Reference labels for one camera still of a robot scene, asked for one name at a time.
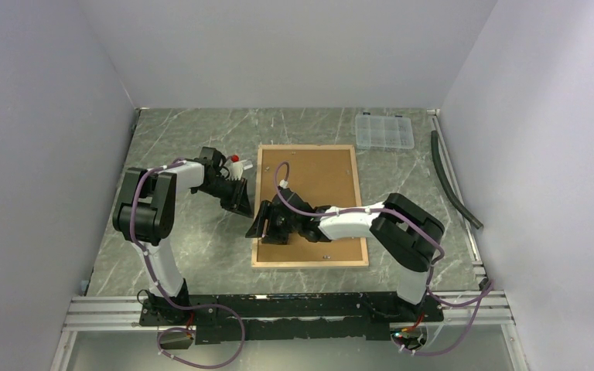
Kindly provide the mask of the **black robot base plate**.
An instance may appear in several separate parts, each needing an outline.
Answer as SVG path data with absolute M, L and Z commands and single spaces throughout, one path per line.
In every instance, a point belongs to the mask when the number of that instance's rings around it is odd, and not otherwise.
M 442 322 L 440 305 L 418 305 L 393 291 L 315 294 L 194 294 L 180 311 L 161 298 L 142 301 L 143 328 L 194 327 L 197 344 L 361 337 L 386 340 L 415 323 Z

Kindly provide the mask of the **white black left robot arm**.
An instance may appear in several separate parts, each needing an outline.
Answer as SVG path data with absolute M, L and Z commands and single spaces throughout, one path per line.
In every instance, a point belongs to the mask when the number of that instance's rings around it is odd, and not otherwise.
M 154 305 L 162 302 L 160 315 L 170 324 L 183 323 L 191 310 L 187 283 L 176 265 L 169 239 L 178 194 L 203 192 L 218 199 L 223 210 L 252 217 L 244 177 L 252 167 L 249 160 L 203 147 L 195 158 L 125 171 L 112 224 L 138 253 L 148 277 L 150 301 Z

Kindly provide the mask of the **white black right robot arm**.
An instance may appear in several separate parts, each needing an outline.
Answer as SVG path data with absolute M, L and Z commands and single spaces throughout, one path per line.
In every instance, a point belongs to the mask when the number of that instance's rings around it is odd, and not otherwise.
M 394 310 L 405 321 L 425 308 L 424 299 L 435 263 L 444 255 L 445 228 L 434 216 L 400 193 L 369 206 L 311 206 L 289 188 L 261 202 L 245 236 L 286 245 L 297 233 L 310 243 L 351 238 L 376 240 L 401 266 Z

